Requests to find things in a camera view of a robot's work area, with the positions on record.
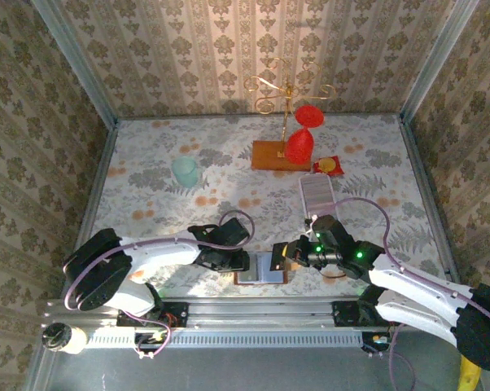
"small book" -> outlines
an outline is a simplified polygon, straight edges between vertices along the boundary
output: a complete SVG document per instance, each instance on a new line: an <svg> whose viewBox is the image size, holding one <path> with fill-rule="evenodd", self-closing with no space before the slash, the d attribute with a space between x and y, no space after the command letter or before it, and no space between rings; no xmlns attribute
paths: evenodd
<svg viewBox="0 0 490 391"><path fill-rule="evenodd" d="M300 177L300 195L305 218L331 214L339 220L337 209L331 210L335 203L335 194L328 175L306 174Z"/></svg>
<svg viewBox="0 0 490 391"><path fill-rule="evenodd" d="M266 283L287 283L284 270L270 271L272 253L251 253L250 266L247 271L234 273L236 285L261 285Z"/></svg>

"cable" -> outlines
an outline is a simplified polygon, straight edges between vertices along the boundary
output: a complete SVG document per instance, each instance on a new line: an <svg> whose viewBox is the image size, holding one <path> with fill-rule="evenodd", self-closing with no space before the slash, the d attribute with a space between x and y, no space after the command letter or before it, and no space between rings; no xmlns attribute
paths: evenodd
<svg viewBox="0 0 490 391"><path fill-rule="evenodd" d="M254 236L254 230L255 230L255 227L254 227L254 222L252 221L252 217L250 217L248 214L246 214L244 211L242 210L239 210L239 209L232 209L232 210L228 210L227 212L223 213L220 217L220 221L218 222L218 226L221 226L221 224L223 223L223 220L229 216L230 214L232 213L237 213L237 214L242 214L243 216L245 216L248 221L251 223L252 225L252 233L251 233L251 237Z"/></svg>
<svg viewBox="0 0 490 391"><path fill-rule="evenodd" d="M170 314L169 312L166 312L165 316L167 316L167 319L169 320L169 326L170 327L175 327L178 325L178 319L176 316L174 316L173 314Z"/></svg>
<svg viewBox="0 0 490 391"><path fill-rule="evenodd" d="M342 279L343 277L346 277L345 273L341 275L324 275L320 270L318 270L317 272L323 277L325 277L326 279Z"/></svg>
<svg viewBox="0 0 490 391"><path fill-rule="evenodd" d="M375 354L380 354L381 357L383 356L383 352L380 352L380 351L376 350L374 347L372 347L370 345L364 345L364 346L366 348L370 349ZM415 368L413 368L412 363L405 356L403 356L402 354L397 353L397 352L395 352L393 350L390 350L389 354L388 355L384 354L384 356L388 356L388 366L389 366L389 371L390 371L390 381L392 382L392 386L394 388L394 391L398 391L398 390L397 390L397 387L395 386L395 379L393 378L393 367L392 367L392 359L393 359L393 357L400 358L402 361L405 362L406 366L408 367L408 369L409 369L409 371L411 372L411 375L412 375L412 386L409 389L409 391L414 391L415 390L415 385L417 383L417 372L415 371Z"/></svg>
<svg viewBox="0 0 490 391"><path fill-rule="evenodd" d="M411 388L409 389L409 391L414 391L415 390L415 384L417 383L417 376L416 376L415 370L413 369L413 366L411 365L411 362L405 356L398 354L394 351L395 345L397 344L397 336L399 335L399 331L401 330L401 328L403 328L404 326L405 325L403 323L401 323L397 327L397 329L393 333L392 342L390 343L390 354L388 357L388 370L390 372L390 381L392 382L392 387L393 387L394 391L399 391L399 389L397 388L396 382L395 382L395 375L394 375L394 368L393 368L393 357L394 356L397 356L400 359L402 359L404 362L406 362L406 365L408 365L408 368L413 373L413 382L411 384Z"/></svg>
<svg viewBox="0 0 490 391"><path fill-rule="evenodd" d="M157 350L155 350L154 352L150 352L151 358L154 358L158 353L160 353L162 350L164 350L165 346L167 346L169 344L169 342L171 341L171 334L173 332L171 331L171 327L169 327L167 324L159 322L157 320L139 318L138 316L130 314L129 312L125 312L125 311L123 311L123 312L128 317L130 317L131 319L138 320L140 323L142 323L142 325L144 325L144 323L154 323L154 324L158 324L159 326L161 326L161 327L165 328L165 330L167 330L167 336L165 337L165 341L162 343L162 345ZM137 348L135 349L135 351L138 354L141 353L140 345L142 344L142 342L143 342L143 339L138 342Z"/></svg>
<svg viewBox="0 0 490 391"><path fill-rule="evenodd" d="M450 296L460 298L465 303L467 303L467 304L471 305L472 307L476 308L478 311L480 311L482 314L484 314L485 316L487 316L490 319L490 312L488 310L486 310L485 308L483 308L478 303L475 303L474 301L472 301L469 297L466 297L465 295L461 294L458 291L453 291L452 289L449 289L449 288L447 288L447 287L445 287L443 285L440 285L439 283L436 283L435 281L430 281L429 279L426 279L426 278L422 277L421 275L418 275L418 274L414 273L413 271L410 271L410 270L406 269L406 267L405 267L404 264L399 263L392 256L392 254L390 253L390 248L388 247L388 242L387 242L388 234L390 233L390 217L388 216L388 214L386 213L386 211L381 206L379 206L379 204L377 204L376 202L374 202L372 200L368 200L367 198L363 198L363 197L349 197L349 198L345 198L344 200L337 201L336 203L334 203L333 205L331 205L330 206L330 212L333 211L338 206L340 206L341 204L346 204L347 202L352 202L352 201L363 201L363 202L367 202L368 204L372 204L375 208L377 208L378 210L381 211L381 213L383 214L384 218L386 219L386 230L384 231L384 235L383 235L383 247L384 247L384 251L385 251L386 255L388 256L388 258L390 259L390 261L396 267L398 267L403 274L408 275L410 277L413 277L417 281L420 281L420 282L424 283L426 286L437 288L437 289L439 289L439 290L441 290L443 292L448 293Z"/></svg>

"jewelry stand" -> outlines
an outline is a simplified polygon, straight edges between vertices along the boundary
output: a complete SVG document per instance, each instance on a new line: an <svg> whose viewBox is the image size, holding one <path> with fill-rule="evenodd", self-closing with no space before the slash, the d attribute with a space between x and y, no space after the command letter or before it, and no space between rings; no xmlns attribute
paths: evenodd
<svg viewBox="0 0 490 391"><path fill-rule="evenodd" d="M282 62L283 64L283 78L282 84L280 86L275 86L274 84L266 81L263 77L260 76L250 76L243 82L243 86L249 92L254 92L260 88L260 86L255 83L252 87L247 87L252 82L252 79L256 79L261 83L278 90L280 94L274 96L265 96L263 98L258 98L254 103L254 108L260 114L270 114L274 110L274 104L267 99L275 99L283 97L285 99L285 113L283 116L283 131L281 141L262 141L262 140L254 140L252 143L252 169L268 169L275 171L310 171L312 168L312 161L308 161L302 165L296 165L288 161L285 157L285 137L287 135L287 121L289 112L294 112L292 107L293 98L300 97L302 99L320 99L320 100L328 100L332 99L332 93L335 94L335 88L330 84L323 84L319 87L319 90L328 96L309 96L309 95L300 95L300 88L290 82L290 63L288 63L284 59L280 59L279 57L274 57L272 59L277 60L278 62L273 67L268 67L268 69L275 69L278 67L278 63ZM313 64L317 67L317 72L313 73L309 71L309 65ZM302 86L311 82L320 72L321 67L314 62L303 63L303 70L309 72L311 75L308 79L306 79ZM260 104L265 101L264 107L261 107Z"/></svg>

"patterned wallpaper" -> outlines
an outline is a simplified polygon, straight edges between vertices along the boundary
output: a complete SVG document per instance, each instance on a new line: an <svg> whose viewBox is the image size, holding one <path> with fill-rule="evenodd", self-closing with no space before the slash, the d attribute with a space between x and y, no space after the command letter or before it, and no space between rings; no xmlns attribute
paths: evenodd
<svg viewBox="0 0 490 391"><path fill-rule="evenodd" d="M490 284L490 1L479 3L412 127L462 278Z"/></svg>
<svg viewBox="0 0 490 391"><path fill-rule="evenodd" d="M29 2L0 1L0 390L59 295L106 130Z"/></svg>
<svg viewBox="0 0 490 391"><path fill-rule="evenodd" d="M63 0L118 117L253 112L246 77L278 84L291 60L338 95L329 112L398 112L454 0ZM304 62L323 64L304 71ZM280 109L279 100L275 102Z"/></svg>

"table surface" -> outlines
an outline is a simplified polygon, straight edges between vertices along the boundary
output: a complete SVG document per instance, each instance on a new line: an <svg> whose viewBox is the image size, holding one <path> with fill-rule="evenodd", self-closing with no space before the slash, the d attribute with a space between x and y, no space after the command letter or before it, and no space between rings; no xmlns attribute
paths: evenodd
<svg viewBox="0 0 490 391"><path fill-rule="evenodd" d="M121 236L169 235L190 225L216 223L231 209L251 214L256 235L248 251L270 251L277 242L304 233L298 178L305 173L254 171L252 141L277 140L282 117L228 116L168 121L122 121L94 231L112 227ZM289 120L289 134L299 126ZM442 276L435 240L395 115L326 115L312 130L313 159L338 155L345 174L333 177L337 200L376 200L392 221L393 254L410 265ZM172 161L191 156L199 184L185 189L171 172ZM355 239L382 243L385 223L373 206L339 207L341 221ZM334 266L325 274L340 273ZM162 297L350 296L365 284L326 279L314 269L288 273L288 284L236 286L232 274L201 266L166 266L151 282Z"/></svg>

